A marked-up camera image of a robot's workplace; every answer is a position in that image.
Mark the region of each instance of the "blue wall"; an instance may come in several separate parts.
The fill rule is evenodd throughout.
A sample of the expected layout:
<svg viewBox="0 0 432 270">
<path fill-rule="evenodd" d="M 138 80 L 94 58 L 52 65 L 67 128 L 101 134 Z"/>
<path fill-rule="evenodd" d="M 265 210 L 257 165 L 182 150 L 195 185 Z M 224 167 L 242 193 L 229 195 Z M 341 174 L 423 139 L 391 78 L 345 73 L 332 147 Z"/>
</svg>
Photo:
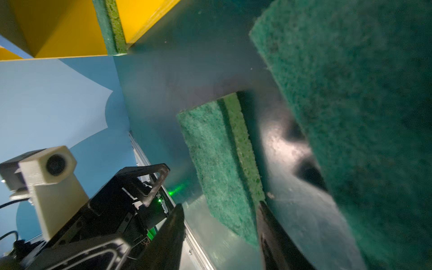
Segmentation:
<svg viewBox="0 0 432 270">
<path fill-rule="evenodd" d="M 0 82 L 0 162 L 32 149 L 67 145 L 78 161 L 75 175 L 90 197 L 119 169 L 136 164 L 112 57 L 2 62 Z M 0 203 L 9 194 L 0 185 Z M 0 215 L 0 235 L 15 228 L 24 239 L 41 233 L 28 202 L 4 208 Z M 1 241 L 0 252 L 12 242 L 13 237 Z"/>
</svg>

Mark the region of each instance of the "green sponge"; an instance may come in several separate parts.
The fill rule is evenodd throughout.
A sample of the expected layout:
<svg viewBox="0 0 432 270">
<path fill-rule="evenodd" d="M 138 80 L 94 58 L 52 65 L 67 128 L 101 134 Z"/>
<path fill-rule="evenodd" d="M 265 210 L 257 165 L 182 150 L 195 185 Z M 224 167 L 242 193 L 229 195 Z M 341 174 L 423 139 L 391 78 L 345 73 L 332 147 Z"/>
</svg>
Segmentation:
<svg viewBox="0 0 432 270">
<path fill-rule="evenodd" d="M 255 209 L 264 200 L 237 94 L 177 115 L 210 213 L 257 245 Z"/>
<path fill-rule="evenodd" d="M 93 0 L 108 55 L 126 54 L 126 40 L 115 0 Z"/>
<path fill-rule="evenodd" d="M 369 269 L 432 268 L 432 4 L 276 0 L 251 38 Z"/>
</svg>

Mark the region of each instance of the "wire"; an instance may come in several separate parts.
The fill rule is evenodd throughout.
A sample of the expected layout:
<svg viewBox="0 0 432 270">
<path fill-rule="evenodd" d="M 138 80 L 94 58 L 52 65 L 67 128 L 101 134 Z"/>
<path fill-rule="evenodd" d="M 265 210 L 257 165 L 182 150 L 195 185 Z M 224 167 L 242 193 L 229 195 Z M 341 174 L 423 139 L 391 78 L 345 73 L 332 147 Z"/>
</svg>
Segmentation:
<svg viewBox="0 0 432 270">
<path fill-rule="evenodd" d="M 10 202 L 7 202 L 7 203 L 4 203 L 4 204 L 0 205 L 0 209 L 2 209 L 3 207 L 6 207 L 6 206 L 8 206 L 8 205 L 14 204 L 14 203 L 19 203 L 19 202 L 26 201 L 26 200 L 28 200 L 28 199 L 29 199 L 29 198 L 25 198 L 25 199 L 13 200 L 13 201 L 10 201 Z"/>
<path fill-rule="evenodd" d="M 6 236 L 11 235 L 11 234 L 15 234 L 15 241 L 17 241 L 17 240 L 18 240 L 18 232 L 17 232 L 17 231 L 10 231 L 10 232 L 8 232 L 8 233 L 5 233 L 3 236 L 0 237 L 0 241 L 1 241 L 3 238 L 5 238 Z"/>
</svg>

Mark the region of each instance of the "table surface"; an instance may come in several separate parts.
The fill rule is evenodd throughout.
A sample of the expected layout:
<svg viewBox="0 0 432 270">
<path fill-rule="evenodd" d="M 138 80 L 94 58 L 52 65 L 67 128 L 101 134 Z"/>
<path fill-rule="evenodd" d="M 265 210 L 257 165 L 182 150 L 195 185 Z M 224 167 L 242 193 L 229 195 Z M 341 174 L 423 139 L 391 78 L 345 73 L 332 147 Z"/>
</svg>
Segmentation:
<svg viewBox="0 0 432 270">
<path fill-rule="evenodd" d="M 262 269 L 259 250 L 213 218 L 175 116 L 239 95 L 275 217 L 316 269 L 363 270 L 359 250 L 319 174 L 313 154 L 248 36 L 267 0 L 182 0 L 115 57 L 135 140 L 216 269 Z"/>
</svg>

